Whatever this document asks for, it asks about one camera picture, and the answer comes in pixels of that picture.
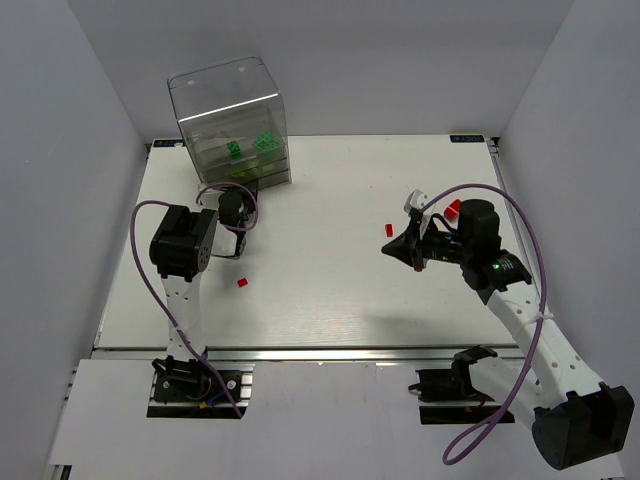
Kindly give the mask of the green square lego brick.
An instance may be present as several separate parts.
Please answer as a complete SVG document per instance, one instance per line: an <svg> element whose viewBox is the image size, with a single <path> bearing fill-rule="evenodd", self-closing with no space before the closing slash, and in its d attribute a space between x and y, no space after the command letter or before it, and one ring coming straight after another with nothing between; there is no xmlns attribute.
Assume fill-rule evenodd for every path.
<svg viewBox="0 0 640 480"><path fill-rule="evenodd" d="M227 142L226 148L232 159L241 158L243 156L243 151L237 141Z"/></svg>

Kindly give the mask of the green long lego brick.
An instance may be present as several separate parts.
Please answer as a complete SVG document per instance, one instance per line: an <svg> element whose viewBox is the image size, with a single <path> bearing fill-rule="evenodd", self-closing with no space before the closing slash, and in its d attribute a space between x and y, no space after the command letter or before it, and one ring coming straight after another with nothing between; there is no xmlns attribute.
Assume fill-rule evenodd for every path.
<svg viewBox="0 0 640 480"><path fill-rule="evenodd" d="M280 148L281 143L271 131L265 131L252 142L252 146L257 152L266 153Z"/></svg>

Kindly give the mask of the clear plastic drawer container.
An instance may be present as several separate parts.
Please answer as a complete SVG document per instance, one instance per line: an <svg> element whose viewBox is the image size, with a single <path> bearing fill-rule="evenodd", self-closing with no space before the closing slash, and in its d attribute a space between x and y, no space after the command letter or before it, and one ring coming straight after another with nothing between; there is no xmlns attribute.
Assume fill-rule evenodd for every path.
<svg viewBox="0 0 640 480"><path fill-rule="evenodd" d="M175 74L167 87L179 131L200 182L244 184L257 181L264 190L291 181L284 101L263 60L258 56L228 60ZM259 153L252 142L271 131L281 147ZM226 143L237 141L243 156L232 159ZM261 176L258 168L278 162L277 170ZM250 170L244 178L231 174Z"/></svg>

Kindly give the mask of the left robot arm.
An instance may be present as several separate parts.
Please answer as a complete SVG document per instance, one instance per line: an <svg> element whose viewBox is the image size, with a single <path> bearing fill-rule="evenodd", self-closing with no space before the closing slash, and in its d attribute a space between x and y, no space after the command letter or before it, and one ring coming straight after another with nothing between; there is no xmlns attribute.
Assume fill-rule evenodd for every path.
<svg viewBox="0 0 640 480"><path fill-rule="evenodd" d="M206 354L201 325L200 287L212 258L239 259L248 232L257 224L257 188L231 182L213 184L197 195L218 191L215 207L192 211L167 207L149 247L149 258L160 276L169 312L167 356L175 361L199 361Z"/></svg>

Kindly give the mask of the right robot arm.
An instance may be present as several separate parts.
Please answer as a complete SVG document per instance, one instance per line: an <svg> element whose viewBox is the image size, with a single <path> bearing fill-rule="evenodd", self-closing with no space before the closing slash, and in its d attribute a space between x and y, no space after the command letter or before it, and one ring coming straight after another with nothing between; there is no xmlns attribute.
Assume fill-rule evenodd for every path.
<svg viewBox="0 0 640 480"><path fill-rule="evenodd" d="M383 254L423 270L429 261L460 266L466 284L506 327L525 353L529 380L498 353L474 346L454 356L448 373L412 385L423 402L486 396L506 406L532 433L554 469L614 454L624 447L634 400L623 386L610 387L584 363L552 314L521 260L502 247L494 205L471 199L460 204L456 226L439 229L439 215L416 190L407 199L406 230L382 247Z"/></svg>

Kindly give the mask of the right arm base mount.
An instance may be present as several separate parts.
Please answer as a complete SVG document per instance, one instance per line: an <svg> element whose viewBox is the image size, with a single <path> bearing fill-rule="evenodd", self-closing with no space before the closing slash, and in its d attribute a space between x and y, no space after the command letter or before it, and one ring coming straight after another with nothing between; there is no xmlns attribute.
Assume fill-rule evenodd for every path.
<svg viewBox="0 0 640 480"><path fill-rule="evenodd" d="M472 386L469 368L497 357L489 347L474 346L455 354L448 368L417 370L417 382L408 391L418 397L420 423L474 425L496 413L501 405Z"/></svg>

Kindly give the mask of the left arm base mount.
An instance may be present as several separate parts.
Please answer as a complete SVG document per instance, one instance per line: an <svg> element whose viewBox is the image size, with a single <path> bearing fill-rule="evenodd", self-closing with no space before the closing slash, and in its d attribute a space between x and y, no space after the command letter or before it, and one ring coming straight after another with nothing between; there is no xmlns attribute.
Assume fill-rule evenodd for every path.
<svg viewBox="0 0 640 480"><path fill-rule="evenodd" d="M221 369L220 378L197 360L171 356L151 362L154 370L146 416L152 419L239 420L229 401L244 414L251 395L252 373Z"/></svg>

